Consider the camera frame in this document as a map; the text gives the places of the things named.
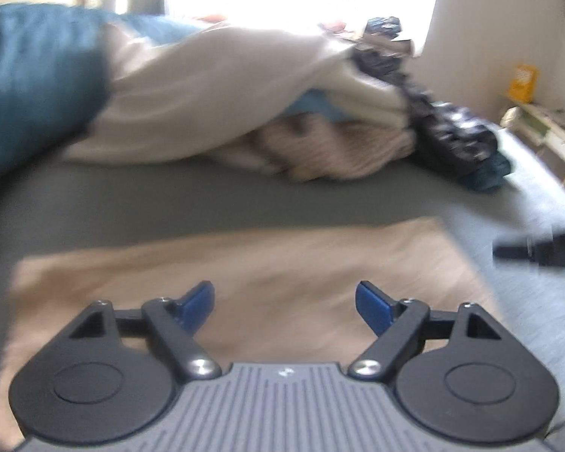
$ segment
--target bed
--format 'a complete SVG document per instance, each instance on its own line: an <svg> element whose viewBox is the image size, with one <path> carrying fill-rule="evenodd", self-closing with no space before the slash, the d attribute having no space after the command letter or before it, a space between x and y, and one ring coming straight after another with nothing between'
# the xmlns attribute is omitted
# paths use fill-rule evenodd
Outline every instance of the bed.
<svg viewBox="0 0 565 452"><path fill-rule="evenodd" d="M466 191L407 161L361 181L294 184L201 159L103 168L63 163L58 149L43 155L12 175L0 195L0 350L5 292L26 255L242 228L437 215L494 289L511 329L559 380L565 420L565 272L496 267L491 258L499 237L565 226L565 189L521 143L501 134L516 170L494 194ZM565 450L565 429L554 440Z"/></svg>

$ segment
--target black clamp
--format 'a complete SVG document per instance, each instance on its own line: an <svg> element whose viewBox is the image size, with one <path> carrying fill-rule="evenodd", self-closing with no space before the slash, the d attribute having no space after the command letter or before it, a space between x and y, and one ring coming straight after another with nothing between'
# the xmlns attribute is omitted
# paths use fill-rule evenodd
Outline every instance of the black clamp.
<svg viewBox="0 0 565 452"><path fill-rule="evenodd" d="M153 299L140 310L88 306L12 381L9 400L24 435L75 448L121 441L157 424L187 385L196 390L222 376L192 338L213 305L214 288L204 282L179 300ZM396 413L451 442L503 447L547 429L559 403L552 374L479 305L434 311L361 282L356 308L378 338L341 381L350 378L364 392L383 386ZM122 336L145 337L151 353L124 346ZM427 340L439 339L447 345L423 353ZM323 410L318 419L327 416Z"/></svg>

